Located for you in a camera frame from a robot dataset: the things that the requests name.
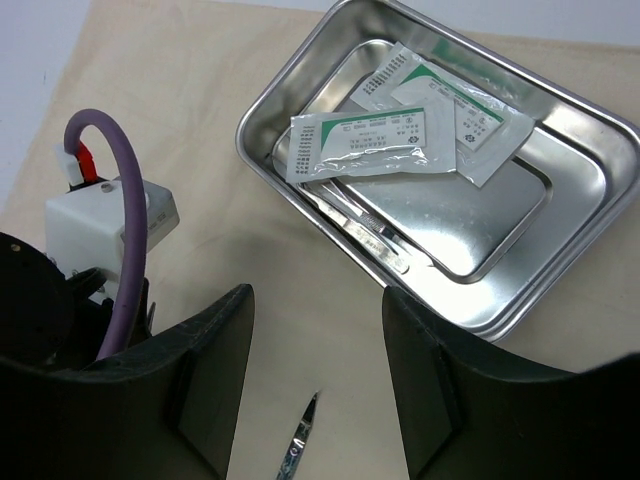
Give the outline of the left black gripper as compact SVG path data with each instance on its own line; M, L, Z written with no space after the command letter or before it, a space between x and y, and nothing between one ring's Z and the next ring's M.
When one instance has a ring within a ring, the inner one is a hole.
M96 361L114 313L91 296L106 275L90 267L69 277L44 253L1 234L1 368L85 370Z

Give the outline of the stainless steel instrument tray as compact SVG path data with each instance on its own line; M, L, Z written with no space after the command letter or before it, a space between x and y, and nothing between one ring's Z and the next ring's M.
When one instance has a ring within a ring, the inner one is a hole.
M457 174L347 180L344 190L413 244L399 273L285 183L289 126L355 111L351 93L402 43L534 119L531 136L482 187ZM240 157L381 286L497 341L515 328L639 193L631 122L397 1L341 1L241 119Z

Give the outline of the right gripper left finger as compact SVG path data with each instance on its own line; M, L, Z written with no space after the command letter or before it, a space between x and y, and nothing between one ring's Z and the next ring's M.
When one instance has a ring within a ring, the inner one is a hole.
M5 479L223 479L254 326L231 289L181 323L80 371L1 363Z

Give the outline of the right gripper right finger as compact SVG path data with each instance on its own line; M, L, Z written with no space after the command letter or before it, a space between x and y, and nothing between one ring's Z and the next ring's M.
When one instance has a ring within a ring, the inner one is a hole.
M639 357L581 373L503 350L401 288L384 341L413 479L635 479Z

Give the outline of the green white suture packet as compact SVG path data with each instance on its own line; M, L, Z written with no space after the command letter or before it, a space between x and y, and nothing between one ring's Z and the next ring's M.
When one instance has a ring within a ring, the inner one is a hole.
M445 121L444 107L427 104L295 116L285 180L454 172L455 138Z
M396 43L351 93L366 111L427 104L442 106L454 135L456 170L477 187L525 143L535 122L505 102Z

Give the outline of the steel tweezers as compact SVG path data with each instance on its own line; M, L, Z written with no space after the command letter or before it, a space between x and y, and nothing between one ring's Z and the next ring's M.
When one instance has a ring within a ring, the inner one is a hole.
M353 213L363 225L365 225L381 240L386 242L393 250L401 248L408 255L417 258L427 267L435 267L435 263L429 255L399 236L397 232L388 226L382 219L370 213L365 207L349 197L345 189L341 188L335 181L330 180L321 182L318 187L325 195L331 196L340 205Z

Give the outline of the beige surgical wrap cloth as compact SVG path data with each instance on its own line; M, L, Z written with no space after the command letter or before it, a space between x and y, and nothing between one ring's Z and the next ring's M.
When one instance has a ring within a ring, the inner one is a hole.
M295 479L409 479L382 288L239 158L240 118L321 14L209 1L95 1L4 212L44 246L66 190L53 152L76 111L111 115L181 221L147 260L154 333L253 286L255 326L228 479L274 479L311 396ZM639 48L471 33L639 126ZM639 199L498 343L563 370L639 351Z

